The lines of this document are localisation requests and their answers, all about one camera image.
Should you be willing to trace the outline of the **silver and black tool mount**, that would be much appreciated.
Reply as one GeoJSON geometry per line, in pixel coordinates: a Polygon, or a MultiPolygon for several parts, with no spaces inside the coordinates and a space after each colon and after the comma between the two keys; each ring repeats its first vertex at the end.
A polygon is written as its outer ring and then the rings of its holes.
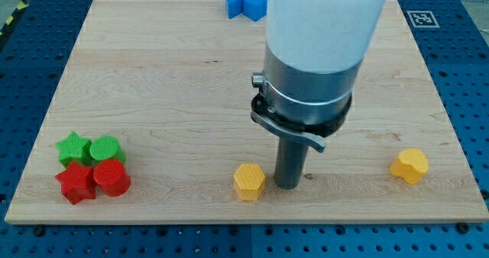
{"type": "Polygon", "coordinates": [[[360,65],[334,73],[307,72],[279,60],[265,48],[264,68],[251,77],[258,94],[251,119],[294,143],[325,149],[325,138],[343,124],[352,102],[360,65]]]}

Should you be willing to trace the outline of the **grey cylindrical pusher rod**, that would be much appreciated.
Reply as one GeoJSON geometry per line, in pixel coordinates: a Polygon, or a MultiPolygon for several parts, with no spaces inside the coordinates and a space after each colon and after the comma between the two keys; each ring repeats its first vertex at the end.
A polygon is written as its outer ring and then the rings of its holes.
{"type": "Polygon", "coordinates": [[[279,139],[274,170],[274,182],[278,187],[291,190],[298,186],[308,148],[284,137],[279,139]]]}

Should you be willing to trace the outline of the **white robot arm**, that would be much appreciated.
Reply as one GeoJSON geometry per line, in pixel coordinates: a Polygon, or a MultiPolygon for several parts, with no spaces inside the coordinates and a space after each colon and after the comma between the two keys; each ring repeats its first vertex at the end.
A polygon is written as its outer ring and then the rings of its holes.
{"type": "Polygon", "coordinates": [[[274,182],[294,189],[307,150],[343,124],[385,0],[267,0],[264,67],[251,119],[280,138],[274,182]]]}

